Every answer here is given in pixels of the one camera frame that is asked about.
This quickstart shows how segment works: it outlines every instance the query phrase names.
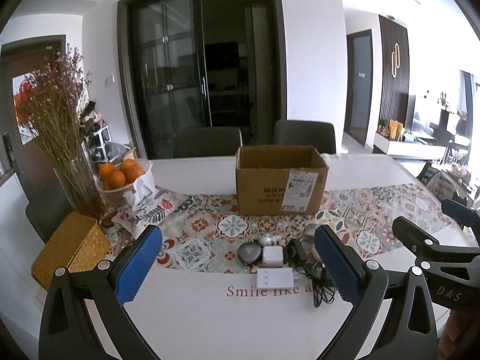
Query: white wall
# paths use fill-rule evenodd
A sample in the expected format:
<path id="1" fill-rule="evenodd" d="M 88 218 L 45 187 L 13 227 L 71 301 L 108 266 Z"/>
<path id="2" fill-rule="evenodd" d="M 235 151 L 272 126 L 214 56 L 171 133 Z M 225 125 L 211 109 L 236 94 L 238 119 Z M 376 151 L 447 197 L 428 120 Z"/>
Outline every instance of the white wall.
<path id="1" fill-rule="evenodd" d="M 5 325 L 20 348 L 31 354 L 38 346 L 43 306 L 30 267 L 43 242 L 25 215 L 28 200 L 17 175 L 0 187 L 0 202 L 0 314 L 8 318 Z"/>
<path id="2" fill-rule="evenodd" d="M 41 14 L 10 19 L 0 34 L 0 45 L 37 36 L 66 35 L 72 48 L 82 53 L 82 17 L 79 15 Z"/>
<path id="3" fill-rule="evenodd" d="M 91 100 L 109 124 L 113 140 L 131 140 L 117 49 L 117 1 L 83 15 L 85 69 L 92 72 Z M 347 42 L 341 0 L 282 0 L 287 62 L 287 117 L 333 123 L 340 148 L 347 93 Z M 105 78 L 114 74 L 113 85 Z"/>
<path id="4" fill-rule="evenodd" d="M 367 140 L 365 145 L 374 146 L 375 132 L 380 115 L 380 100 L 382 98 L 382 36 L 380 34 L 380 19 L 378 15 L 356 9 L 345 10 L 346 33 L 371 30 L 371 42 L 373 52 L 373 82 L 371 89 L 370 119 L 368 123 Z"/>
<path id="5" fill-rule="evenodd" d="M 287 118 L 330 122 L 340 152 L 347 101 L 342 0 L 282 0 Z"/>

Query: white table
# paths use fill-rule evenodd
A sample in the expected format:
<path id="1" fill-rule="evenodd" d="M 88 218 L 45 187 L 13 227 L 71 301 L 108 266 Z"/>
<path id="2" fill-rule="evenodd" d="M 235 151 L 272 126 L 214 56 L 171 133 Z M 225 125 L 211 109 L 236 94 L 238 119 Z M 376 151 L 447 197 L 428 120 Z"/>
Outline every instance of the white table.
<path id="1" fill-rule="evenodd" d="M 371 188 L 418 182 L 392 158 L 381 154 L 325 156 L 326 189 Z M 233 157 L 154 161 L 157 185 L 188 194 L 235 192 Z M 435 233 L 442 244 L 466 246 L 457 225 Z M 407 271 L 415 256 L 405 247 L 376 260 L 385 269 Z M 342 325 L 351 305 L 337 295 L 315 309 L 308 280 L 296 281 L 297 294 L 255 296 L 255 275 L 207 274 L 155 266 L 125 309 L 150 346 L 164 360 L 316 359 Z M 253 294 L 254 296 L 237 296 Z M 390 300 L 383 302 L 359 357 L 373 347 Z M 119 358 L 94 304 L 88 309 L 106 351 Z M 446 309 L 434 305 L 437 327 Z"/>

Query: black chair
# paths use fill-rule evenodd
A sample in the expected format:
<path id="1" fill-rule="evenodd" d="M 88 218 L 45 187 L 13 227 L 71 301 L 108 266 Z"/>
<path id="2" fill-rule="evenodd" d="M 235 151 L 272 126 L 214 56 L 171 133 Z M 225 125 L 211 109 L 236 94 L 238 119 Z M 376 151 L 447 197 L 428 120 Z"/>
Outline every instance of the black chair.
<path id="1" fill-rule="evenodd" d="M 47 243 L 58 226 L 73 211 L 61 183 L 58 182 L 30 201 L 25 214 L 42 241 Z"/>
<path id="2" fill-rule="evenodd" d="M 417 180 L 420 181 L 423 185 L 426 185 L 426 182 L 423 182 L 423 179 L 425 177 L 425 173 L 427 173 L 427 170 L 431 167 L 431 161 L 427 161 L 421 170 L 420 174 L 417 176 Z"/>
<path id="3" fill-rule="evenodd" d="M 467 204 L 469 203 L 469 200 L 467 197 L 461 198 L 460 195 L 458 194 L 458 191 L 455 191 L 452 200 L 454 202 L 460 203 L 462 206 L 467 207 Z"/>
<path id="4" fill-rule="evenodd" d="M 238 127 L 192 127 L 173 138 L 173 158 L 235 155 L 242 146 Z"/>
<path id="5" fill-rule="evenodd" d="M 336 154 L 333 124 L 306 120 L 278 120 L 273 130 L 275 145 L 311 145 L 319 153 Z"/>

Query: tissue box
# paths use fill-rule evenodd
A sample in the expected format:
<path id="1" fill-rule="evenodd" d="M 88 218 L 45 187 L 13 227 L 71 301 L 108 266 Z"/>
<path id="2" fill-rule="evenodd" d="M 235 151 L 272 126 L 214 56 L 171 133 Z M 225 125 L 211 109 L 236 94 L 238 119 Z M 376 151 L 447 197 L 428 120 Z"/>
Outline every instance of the tissue box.
<path id="1" fill-rule="evenodd" d="M 69 214 L 55 230 L 35 259 L 31 274 L 45 290 L 59 266 L 69 272 L 89 271 L 105 259 L 110 243 L 97 220 L 76 212 Z"/>

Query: front door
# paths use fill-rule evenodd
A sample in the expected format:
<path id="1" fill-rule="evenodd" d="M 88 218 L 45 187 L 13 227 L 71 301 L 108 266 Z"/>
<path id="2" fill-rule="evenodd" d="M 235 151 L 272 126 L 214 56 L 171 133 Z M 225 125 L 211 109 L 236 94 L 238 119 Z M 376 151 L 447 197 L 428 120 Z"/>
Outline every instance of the front door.
<path id="1" fill-rule="evenodd" d="M 3 45 L 0 55 L 0 137 L 7 152 L 7 161 L 16 172 L 28 200 L 58 183 L 49 159 L 40 151 L 35 138 L 19 126 L 15 102 L 21 101 L 25 75 L 55 61 L 61 50 L 60 40 L 18 47 Z"/>
<path id="2" fill-rule="evenodd" d="M 344 130 L 352 138 L 365 145 L 370 119 L 372 89 L 371 33 L 364 31 L 348 35 L 347 46 L 349 91 L 347 93 Z"/>

